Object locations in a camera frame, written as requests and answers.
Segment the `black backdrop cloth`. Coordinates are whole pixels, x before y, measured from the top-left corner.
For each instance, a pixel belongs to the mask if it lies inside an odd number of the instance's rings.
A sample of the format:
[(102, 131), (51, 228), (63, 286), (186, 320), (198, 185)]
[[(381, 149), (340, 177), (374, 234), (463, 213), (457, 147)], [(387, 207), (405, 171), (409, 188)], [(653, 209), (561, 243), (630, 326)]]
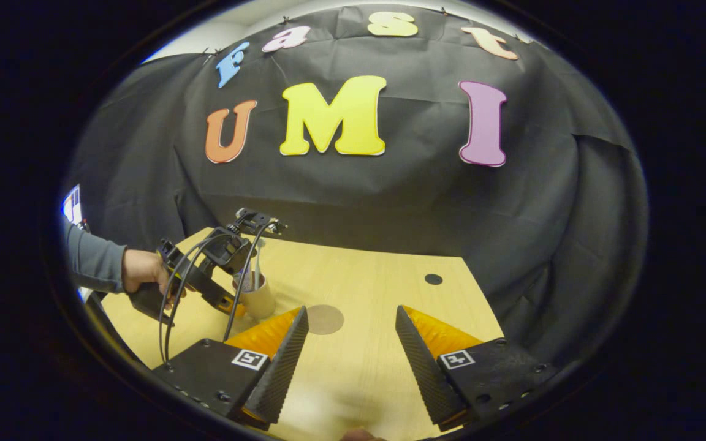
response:
[(150, 59), (90, 117), (65, 187), (95, 234), (152, 248), (232, 220), (461, 257), (507, 337), (569, 364), (623, 318), (647, 188), (624, 123), (554, 48), (436, 9), (320, 9)]

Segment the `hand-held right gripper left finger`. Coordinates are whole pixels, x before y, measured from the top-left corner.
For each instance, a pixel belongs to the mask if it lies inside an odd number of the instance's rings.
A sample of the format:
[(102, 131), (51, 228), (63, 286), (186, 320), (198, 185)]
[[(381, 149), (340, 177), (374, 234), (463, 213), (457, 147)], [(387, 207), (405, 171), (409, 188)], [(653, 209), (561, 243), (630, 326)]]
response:
[(309, 332), (298, 307), (224, 342), (203, 339), (154, 373), (223, 418), (255, 428), (278, 422)]

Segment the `brown round coaster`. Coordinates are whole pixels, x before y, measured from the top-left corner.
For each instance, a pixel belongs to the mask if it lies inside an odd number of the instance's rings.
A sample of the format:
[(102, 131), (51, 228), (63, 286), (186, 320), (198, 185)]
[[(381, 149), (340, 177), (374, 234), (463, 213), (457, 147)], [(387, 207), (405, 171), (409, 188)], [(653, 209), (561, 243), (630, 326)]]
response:
[(306, 308), (309, 332), (314, 335), (330, 335), (344, 326), (344, 314), (339, 308), (328, 304), (317, 304)]

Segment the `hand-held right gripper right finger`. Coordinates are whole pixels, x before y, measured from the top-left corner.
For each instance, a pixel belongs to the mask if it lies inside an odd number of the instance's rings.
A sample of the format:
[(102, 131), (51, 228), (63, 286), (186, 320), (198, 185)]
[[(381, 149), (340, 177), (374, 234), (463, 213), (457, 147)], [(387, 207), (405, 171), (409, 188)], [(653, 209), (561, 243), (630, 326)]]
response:
[(505, 418), (558, 372), (504, 337), (483, 341), (406, 305), (397, 307), (395, 330), (428, 416), (443, 432)]

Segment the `pale green toothbrush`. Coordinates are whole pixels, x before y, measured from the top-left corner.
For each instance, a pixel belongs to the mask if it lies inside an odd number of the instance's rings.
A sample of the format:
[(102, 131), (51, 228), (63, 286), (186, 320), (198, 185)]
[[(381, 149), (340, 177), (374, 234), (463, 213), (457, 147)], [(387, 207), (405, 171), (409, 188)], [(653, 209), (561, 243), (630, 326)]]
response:
[(262, 248), (265, 246), (265, 241), (263, 238), (259, 238), (255, 243), (255, 249), (257, 251), (257, 256), (254, 259), (253, 271), (252, 271), (252, 287), (254, 291), (260, 290), (262, 285), (261, 279), (261, 268), (260, 268), (260, 258), (262, 256)]

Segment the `beige cup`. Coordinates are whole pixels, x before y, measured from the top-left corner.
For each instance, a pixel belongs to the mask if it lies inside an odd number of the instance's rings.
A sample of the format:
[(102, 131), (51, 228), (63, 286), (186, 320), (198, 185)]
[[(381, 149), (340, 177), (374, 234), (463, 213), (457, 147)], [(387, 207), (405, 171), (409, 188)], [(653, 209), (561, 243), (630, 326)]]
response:
[(267, 319), (274, 314), (276, 308), (275, 296), (263, 274), (261, 274), (260, 281), (262, 282), (260, 290), (240, 291), (238, 297), (238, 302), (243, 302), (246, 305), (246, 315), (253, 319)]

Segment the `wooden desktop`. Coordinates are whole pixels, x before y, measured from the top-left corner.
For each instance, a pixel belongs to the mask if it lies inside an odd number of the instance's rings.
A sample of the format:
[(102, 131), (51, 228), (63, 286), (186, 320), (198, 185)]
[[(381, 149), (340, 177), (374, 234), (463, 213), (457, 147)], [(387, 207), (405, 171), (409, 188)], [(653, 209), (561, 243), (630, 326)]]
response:
[[(441, 435), (431, 423), (395, 332), (406, 305), (483, 341), (501, 326), (461, 257), (362, 251), (264, 240), (260, 267), (277, 314), (296, 307), (339, 308), (344, 326), (309, 334), (278, 423), (269, 435), (286, 441), (339, 441), (364, 427), (387, 441)], [(425, 282), (439, 274), (441, 285)]]

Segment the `white and blue screen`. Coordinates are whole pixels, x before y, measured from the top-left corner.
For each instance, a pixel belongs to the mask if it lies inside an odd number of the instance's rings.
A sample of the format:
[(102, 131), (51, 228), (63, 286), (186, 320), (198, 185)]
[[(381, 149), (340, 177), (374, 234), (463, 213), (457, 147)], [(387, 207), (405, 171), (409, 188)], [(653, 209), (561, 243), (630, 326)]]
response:
[(85, 218), (82, 215), (80, 185), (76, 184), (71, 188), (70, 192), (65, 195), (62, 201), (62, 214), (66, 219), (75, 225), (84, 223)]

